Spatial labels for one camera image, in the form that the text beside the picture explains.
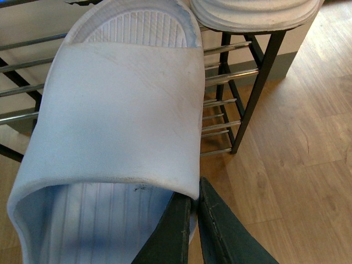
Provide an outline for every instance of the rack leg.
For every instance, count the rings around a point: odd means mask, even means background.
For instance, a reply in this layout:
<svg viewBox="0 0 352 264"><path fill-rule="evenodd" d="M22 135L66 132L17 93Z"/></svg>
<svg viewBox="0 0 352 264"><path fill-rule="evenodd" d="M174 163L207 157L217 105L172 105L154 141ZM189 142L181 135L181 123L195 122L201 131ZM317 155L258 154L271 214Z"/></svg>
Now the rack leg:
<svg viewBox="0 0 352 264"><path fill-rule="evenodd" d="M237 153L237 150L239 148L239 145L242 141L242 138L244 136L244 133L247 129L249 120L252 117L253 111L255 106L257 105L259 96L263 90L264 84L269 76L270 70L272 68L272 65L275 61L276 55L280 49L281 43L284 39L286 31L279 31L277 33L273 33L270 37L267 49L264 54L264 58L262 61L262 64L259 68L259 73L257 75L257 78L254 82L254 86L252 89L252 93L249 97L247 107L242 119L242 123L238 129L235 143L232 146L232 154Z"/></svg>

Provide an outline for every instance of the white slipper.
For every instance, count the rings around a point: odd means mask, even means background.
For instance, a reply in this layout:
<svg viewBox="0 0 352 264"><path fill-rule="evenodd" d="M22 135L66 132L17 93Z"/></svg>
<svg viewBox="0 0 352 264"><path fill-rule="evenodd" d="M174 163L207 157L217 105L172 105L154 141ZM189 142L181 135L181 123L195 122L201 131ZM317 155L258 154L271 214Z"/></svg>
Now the white slipper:
<svg viewBox="0 0 352 264"><path fill-rule="evenodd" d="M268 32L293 29L318 10L319 0L190 0L204 26L225 32Z"/></svg>
<svg viewBox="0 0 352 264"><path fill-rule="evenodd" d="M204 82L179 0L104 0L73 26L8 200L24 264L131 263L174 191L198 199Z"/></svg>

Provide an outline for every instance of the wooden floor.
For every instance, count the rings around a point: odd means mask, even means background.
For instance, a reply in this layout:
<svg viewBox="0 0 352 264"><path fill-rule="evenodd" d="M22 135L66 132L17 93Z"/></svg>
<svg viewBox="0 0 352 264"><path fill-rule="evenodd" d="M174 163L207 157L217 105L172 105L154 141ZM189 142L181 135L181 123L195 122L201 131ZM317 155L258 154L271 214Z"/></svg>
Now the wooden floor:
<svg viewBox="0 0 352 264"><path fill-rule="evenodd" d="M352 263L351 28L352 2L328 1L287 77L266 85L238 154L201 159L201 175L281 264ZM0 143L24 152L28 141L0 126ZM6 214L18 167L0 156L0 263L21 263ZM203 263L197 233L189 256Z"/></svg>

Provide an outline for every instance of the metal rod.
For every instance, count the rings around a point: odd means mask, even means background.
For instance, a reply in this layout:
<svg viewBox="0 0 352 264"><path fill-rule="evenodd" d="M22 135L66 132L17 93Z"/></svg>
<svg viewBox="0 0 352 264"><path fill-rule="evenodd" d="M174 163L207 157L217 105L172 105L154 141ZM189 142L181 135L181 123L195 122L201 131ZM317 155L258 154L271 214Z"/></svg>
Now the metal rod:
<svg viewBox="0 0 352 264"><path fill-rule="evenodd" d="M30 3L35 1L38 1L38 0L3 0L0 2L0 8L15 6L17 4Z"/></svg>
<svg viewBox="0 0 352 264"><path fill-rule="evenodd" d="M235 44L219 46L215 48L208 48L204 50L204 56L227 52L227 51L239 50L241 48L247 48L251 43L252 43L251 41L244 41L244 42L239 42Z"/></svg>
<svg viewBox="0 0 352 264"><path fill-rule="evenodd" d="M44 84L22 86L22 87L18 87L18 88L13 88L13 89L1 91L0 97L22 94L24 92L36 91L36 90L39 90L42 88L44 88Z"/></svg>
<svg viewBox="0 0 352 264"><path fill-rule="evenodd" d="M22 115L16 115L15 117L6 117L3 119L0 119L0 125L5 125L10 122L15 122L15 121L20 121L24 119L35 119L38 117L39 112L34 112L30 114L22 114Z"/></svg>
<svg viewBox="0 0 352 264"><path fill-rule="evenodd" d="M216 102L216 99L209 99L209 100L205 100L203 103L207 104L207 103L211 103L211 102Z"/></svg>
<svg viewBox="0 0 352 264"><path fill-rule="evenodd" d="M224 101L209 102L209 103L203 104L203 108L214 107L214 106L223 106L223 105L227 105L228 103L234 103L236 101L237 101L237 99L234 98L234 99L229 99L229 100L224 100Z"/></svg>
<svg viewBox="0 0 352 264"><path fill-rule="evenodd" d="M199 29L200 29L201 32L210 30L209 28L207 28L206 26L203 26L203 25L199 25Z"/></svg>
<svg viewBox="0 0 352 264"><path fill-rule="evenodd" d="M33 44L53 41L53 40L59 40L59 39L63 39L64 37L66 37L66 35L67 34L64 33L64 34L54 35L54 36L50 36L50 37L38 38L36 40L28 40L28 41L24 41L24 42L15 43L15 44L9 44L9 45L5 45L5 46L0 47L0 51L11 50L13 48L20 48L20 47L33 45Z"/></svg>
<svg viewBox="0 0 352 264"><path fill-rule="evenodd" d="M253 69L253 70L243 70L239 71L237 73L228 73L228 74L222 74L222 75L217 75L213 77L209 77L205 79L205 87L217 85L217 84L225 84L229 80L234 80L237 78L242 78L254 74L258 74L259 70L258 68Z"/></svg>
<svg viewBox="0 0 352 264"><path fill-rule="evenodd" d="M214 132L214 133L208 133L208 134L204 134L202 135L202 139L203 138L207 138L209 136L217 136L217 135L222 135L222 134L226 134L226 133L229 133L229 130L223 130L223 131L220 131L220 132Z"/></svg>
<svg viewBox="0 0 352 264"><path fill-rule="evenodd" d="M222 117L224 114L215 114L215 115L210 115L208 117L203 117L203 120L209 120L209 119L213 119L213 118L218 118L218 117Z"/></svg>
<svg viewBox="0 0 352 264"><path fill-rule="evenodd" d="M222 154L222 153L228 153L228 152L231 152L231 148L225 148L224 150L217 150L217 151L211 151L211 152L200 153L200 156L201 156L201 157L205 157L205 156L216 155L216 154Z"/></svg>
<svg viewBox="0 0 352 264"><path fill-rule="evenodd" d="M18 162L21 162L23 159L23 154L21 154L17 151L14 151L11 148L6 147L2 144L0 144L0 155L11 158L14 161L18 161Z"/></svg>
<svg viewBox="0 0 352 264"><path fill-rule="evenodd" d="M207 70L207 69L210 69L210 68L219 67L220 65L221 65L220 62L211 62L211 63L205 64L204 68Z"/></svg>
<svg viewBox="0 0 352 264"><path fill-rule="evenodd" d="M211 130L215 130L215 129L221 129L221 128L228 128L228 127L233 127L234 125L240 125L241 121L233 121L233 122L229 122L229 123L225 123L225 124L218 124L218 125L210 125L210 126L206 126L205 128L202 128L202 132L206 132L206 131L211 131Z"/></svg>
<svg viewBox="0 0 352 264"><path fill-rule="evenodd" d="M8 64L2 58L0 58L0 67L3 66L8 66ZM30 85L29 82L27 82L21 75L19 75L14 70L4 73L4 75L20 87ZM38 91L28 92L27 94L36 101L36 104L40 103L42 95Z"/></svg>
<svg viewBox="0 0 352 264"><path fill-rule="evenodd" d="M35 60L34 62L26 62L26 63L20 63L20 64L16 64L16 65L8 65L8 66L1 67L0 73L7 73L7 72L12 72L12 71L18 70L18 69L42 65L42 64L50 63L53 60L54 60L54 58L49 58L49 59Z"/></svg>

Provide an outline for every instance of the black metal frame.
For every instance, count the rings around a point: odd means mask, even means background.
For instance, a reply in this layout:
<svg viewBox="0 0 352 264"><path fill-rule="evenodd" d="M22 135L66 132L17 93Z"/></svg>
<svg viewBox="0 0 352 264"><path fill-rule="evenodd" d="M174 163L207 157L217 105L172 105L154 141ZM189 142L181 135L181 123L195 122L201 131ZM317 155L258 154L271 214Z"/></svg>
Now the black metal frame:
<svg viewBox="0 0 352 264"><path fill-rule="evenodd" d="M11 7L11 6L15 6L18 4L24 4L24 3L34 2L34 1L38 1L38 0L5 0L5 1L0 2L0 8ZM20 42L20 43L5 45L5 46L0 47L0 51L11 50L14 48L25 47L25 46L29 46L29 45L38 44L38 43L63 39L65 36L66 36L66 34L59 34L59 35L43 37L43 38L39 38L39 39L35 39L35 40L29 40L29 41L24 41L24 42ZM18 88L13 88L13 89L10 89L7 91L1 91L0 97L27 93L31 98L33 98L35 100L35 107L34 107L33 114L11 117L11 118L9 118L9 120L2 120L2 123L6 123L9 121L13 121L13 120L21 120L21 119L25 119L25 118L31 118L31 119L33 119L32 130L34 129L34 127L37 123L36 116L39 112L41 98L42 98L42 95L38 92L38 90L43 88L44 84L30 85L28 81L26 81L20 74L18 74L16 72L16 70L23 69L23 68L29 68L29 67L33 67L36 65L46 64L46 63L50 63L52 61L53 61L53 58L47 58L47 59L37 60L37 61L33 61L33 62L21 63L21 64L17 64L17 65L9 65L2 58L0 58L0 73L4 74L8 79L10 79L13 83L15 83L18 86ZM23 158L22 154L12 150L11 148L8 148L4 145L1 145L1 144L0 144L0 155L6 156L6 157L11 158L11 159L18 161L18 162L21 162L21 160Z"/></svg>
<svg viewBox="0 0 352 264"><path fill-rule="evenodd" d="M269 33L271 34L271 36L265 53L262 51L256 39L256 35L243 33L243 36L246 39L246 41L251 42L249 44L249 49L259 71L258 71L256 80L254 82L252 92L250 94L246 107L244 107L242 103L235 81L233 79L228 81L228 85L230 87L232 96L233 98L236 98L235 103L236 103L237 111L239 113L240 121L241 121L241 124L237 131L236 136L233 134L231 127L226 128L227 130L229 130L227 134L231 144L231 154L235 154L238 151L238 148L240 146L244 133L248 127L249 121L257 105L259 96L264 88L264 85L269 76L270 70L272 68L272 65L280 49L281 43L285 37L286 30L266 32L266 34L269 34ZM238 35L238 34L234 34L231 32L222 32L221 45L222 46L230 45L232 35ZM228 55L229 55L229 51L220 53L220 65L218 69L218 75L231 73L230 67L228 65ZM216 88L217 101L223 100L223 90L224 90L224 84L217 85L217 88ZM223 113L224 122L229 123L225 106L220 106L220 109L221 109L221 112Z"/></svg>

